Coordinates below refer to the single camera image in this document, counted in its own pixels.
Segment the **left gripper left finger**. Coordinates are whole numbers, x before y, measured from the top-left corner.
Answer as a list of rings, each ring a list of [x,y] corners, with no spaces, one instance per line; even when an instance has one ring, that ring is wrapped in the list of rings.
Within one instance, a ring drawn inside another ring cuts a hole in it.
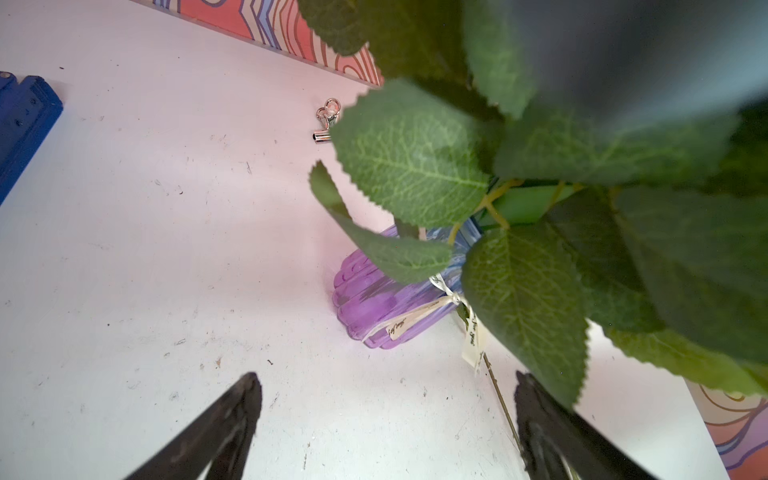
[[[241,479],[262,410],[262,386],[244,374],[131,479]]]

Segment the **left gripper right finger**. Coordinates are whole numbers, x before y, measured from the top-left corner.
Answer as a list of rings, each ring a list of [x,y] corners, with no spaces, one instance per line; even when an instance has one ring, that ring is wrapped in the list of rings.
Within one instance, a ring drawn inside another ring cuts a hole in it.
[[[531,479],[651,479],[578,414],[561,406],[530,373],[516,374],[520,453]]]

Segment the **purple glass vase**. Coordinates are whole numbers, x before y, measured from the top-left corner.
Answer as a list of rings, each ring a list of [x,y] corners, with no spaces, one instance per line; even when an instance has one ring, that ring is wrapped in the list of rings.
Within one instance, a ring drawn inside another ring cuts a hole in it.
[[[371,349],[403,344],[458,308],[430,280],[412,284],[392,280],[361,250],[342,262],[332,302],[349,337]]]

